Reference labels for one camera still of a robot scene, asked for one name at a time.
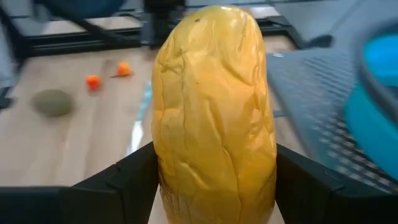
blue container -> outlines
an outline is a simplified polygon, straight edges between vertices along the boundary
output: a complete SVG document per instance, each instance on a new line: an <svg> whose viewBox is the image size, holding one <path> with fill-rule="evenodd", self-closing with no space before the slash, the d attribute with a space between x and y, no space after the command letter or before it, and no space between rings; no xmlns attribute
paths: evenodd
<svg viewBox="0 0 398 224"><path fill-rule="evenodd" d="M345 108L348 129L366 154L398 180L398 22L358 42L358 82Z"/></svg>
<svg viewBox="0 0 398 224"><path fill-rule="evenodd" d="M80 18L96 18L96 17L109 17L117 12L126 0L45 0L45 5L51 8L55 16L64 17L67 12L69 17L65 19L72 20L73 17Z"/></svg>

orange small object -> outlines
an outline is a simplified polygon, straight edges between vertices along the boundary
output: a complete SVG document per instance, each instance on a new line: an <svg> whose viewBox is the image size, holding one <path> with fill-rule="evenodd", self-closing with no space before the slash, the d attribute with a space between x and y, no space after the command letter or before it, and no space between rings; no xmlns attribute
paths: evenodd
<svg viewBox="0 0 398 224"><path fill-rule="evenodd" d="M90 91L98 90L101 86L101 79L97 75L89 75L86 78L86 84Z"/></svg>
<svg viewBox="0 0 398 224"><path fill-rule="evenodd" d="M127 62L119 63L118 72L116 74L117 77L125 77L131 75L130 66Z"/></svg>

metal mesh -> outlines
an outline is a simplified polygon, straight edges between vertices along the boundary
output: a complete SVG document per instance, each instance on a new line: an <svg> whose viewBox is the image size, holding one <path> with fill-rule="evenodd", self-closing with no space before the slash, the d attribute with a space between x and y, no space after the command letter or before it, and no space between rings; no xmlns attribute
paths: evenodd
<svg viewBox="0 0 398 224"><path fill-rule="evenodd" d="M343 110L355 83L347 53L317 49L271 54L267 70L270 84L317 162L385 192L398 192L398 183L370 161L346 128Z"/></svg>

